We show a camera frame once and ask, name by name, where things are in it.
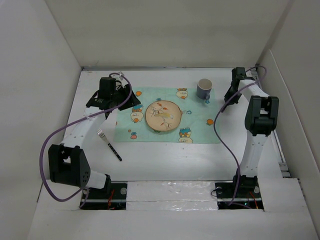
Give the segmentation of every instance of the mug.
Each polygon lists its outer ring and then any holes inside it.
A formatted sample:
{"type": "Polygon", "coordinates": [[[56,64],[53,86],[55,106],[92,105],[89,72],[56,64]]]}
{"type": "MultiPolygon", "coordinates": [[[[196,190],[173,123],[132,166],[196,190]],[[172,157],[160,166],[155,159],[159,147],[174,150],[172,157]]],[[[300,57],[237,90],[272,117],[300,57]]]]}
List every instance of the mug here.
{"type": "Polygon", "coordinates": [[[203,78],[198,82],[196,87],[196,95],[200,99],[208,100],[210,98],[210,91],[212,89],[212,82],[209,79],[203,78]]]}

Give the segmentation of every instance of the placemat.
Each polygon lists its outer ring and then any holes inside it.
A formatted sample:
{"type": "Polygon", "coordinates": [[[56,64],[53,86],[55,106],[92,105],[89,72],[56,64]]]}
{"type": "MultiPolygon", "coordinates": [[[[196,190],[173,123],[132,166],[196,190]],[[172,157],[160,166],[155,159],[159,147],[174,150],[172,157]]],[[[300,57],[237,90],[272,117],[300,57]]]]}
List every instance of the placemat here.
{"type": "Polygon", "coordinates": [[[210,92],[209,100],[199,99],[195,88],[134,87],[133,92],[141,104],[117,113],[115,142],[220,142],[213,128],[213,119],[218,111],[214,89],[210,92]],[[147,125],[147,107],[161,100],[171,101],[181,109],[181,122],[176,129],[157,132],[147,125]]]}

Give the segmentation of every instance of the orange wire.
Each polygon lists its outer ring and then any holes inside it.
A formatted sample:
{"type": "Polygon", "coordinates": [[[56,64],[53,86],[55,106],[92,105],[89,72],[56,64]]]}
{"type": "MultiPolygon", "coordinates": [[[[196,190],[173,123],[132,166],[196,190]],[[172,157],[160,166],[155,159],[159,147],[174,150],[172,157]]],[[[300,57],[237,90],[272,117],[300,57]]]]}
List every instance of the orange wire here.
{"type": "Polygon", "coordinates": [[[258,204],[257,204],[255,196],[253,195],[253,193],[251,191],[249,193],[253,197],[253,200],[254,200],[254,203],[255,203],[255,208],[258,209],[258,204]]]}
{"type": "Polygon", "coordinates": [[[114,196],[114,193],[115,193],[115,190],[113,189],[112,192],[111,192],[111,196],[108,198],[108,208],[107,209],[109,209],[110,206],[111,206],[111,202],[110,201],[112,200],[112,198],[114,196]]]}

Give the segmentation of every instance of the wooden plate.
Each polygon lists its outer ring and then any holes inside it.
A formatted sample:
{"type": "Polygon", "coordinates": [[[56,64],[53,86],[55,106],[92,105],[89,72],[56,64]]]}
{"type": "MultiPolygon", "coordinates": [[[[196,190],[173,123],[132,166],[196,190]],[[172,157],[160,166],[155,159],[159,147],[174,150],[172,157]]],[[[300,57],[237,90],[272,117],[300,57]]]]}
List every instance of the wooden plate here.
{"type": "Polygon", "coordinates": [[[155,101],[145,111],[146,123],[155,131],[167,132],[177,128],[181,121],[181,110],[172,101],[155,101]]]}

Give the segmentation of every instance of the gray wall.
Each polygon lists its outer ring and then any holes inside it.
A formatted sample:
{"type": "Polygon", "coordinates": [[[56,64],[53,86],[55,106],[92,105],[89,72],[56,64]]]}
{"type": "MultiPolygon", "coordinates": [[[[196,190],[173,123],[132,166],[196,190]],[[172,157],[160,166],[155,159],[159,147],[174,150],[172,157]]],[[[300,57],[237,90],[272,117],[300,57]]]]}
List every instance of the gray wall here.
{"type": "Polygon", "coordinates": [[[0,0],[2,240],[28,236],[41,186],[40,148],[67,122],[80,71],[43,0],[0,0]]]}
{"type": "Polygon", "coordinates": [[[262,86],[280,98],[278,137],[319,234],[320,1],[294,1],[272,41],[261,61],[269,70],[262,86]]]}
{"type": "Polygon", "coordinates": [[[253,66],[288,0],[46,0],[81,66],[253,66]]]}

